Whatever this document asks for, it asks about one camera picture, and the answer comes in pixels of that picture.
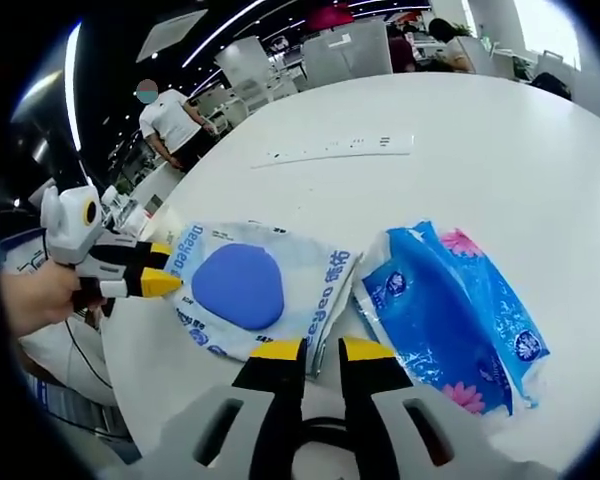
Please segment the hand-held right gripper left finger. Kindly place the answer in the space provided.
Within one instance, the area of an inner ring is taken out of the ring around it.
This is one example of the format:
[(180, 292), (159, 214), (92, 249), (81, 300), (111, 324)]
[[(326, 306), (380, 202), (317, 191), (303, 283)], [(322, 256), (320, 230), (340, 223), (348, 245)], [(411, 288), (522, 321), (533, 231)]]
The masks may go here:
[(307, 345), (257, 347), (230, 385), (200, 395), (162, 432), (164, 479), (288, 479), (302, 423)]

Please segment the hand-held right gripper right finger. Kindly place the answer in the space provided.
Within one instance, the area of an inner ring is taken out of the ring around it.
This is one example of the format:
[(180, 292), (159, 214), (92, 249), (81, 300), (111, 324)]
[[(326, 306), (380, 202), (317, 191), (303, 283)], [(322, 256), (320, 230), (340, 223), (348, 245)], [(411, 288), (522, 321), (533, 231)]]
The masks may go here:
[(483, 479), (485, 437), (476, 417), (415, 384), (392, 351), (339, 340), (345, 422), (362, 479)]

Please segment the person's left hand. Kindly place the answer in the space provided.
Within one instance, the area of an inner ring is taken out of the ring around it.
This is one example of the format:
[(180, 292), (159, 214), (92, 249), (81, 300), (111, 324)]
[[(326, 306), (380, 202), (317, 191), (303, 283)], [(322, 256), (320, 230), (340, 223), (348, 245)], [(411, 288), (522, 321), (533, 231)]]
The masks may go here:
[(0, 270), (0, 294), (16, 338), (66, 320), (75, 309), (73, 294), (80, 289), (76, 272), (53, 260), (33, 273)]

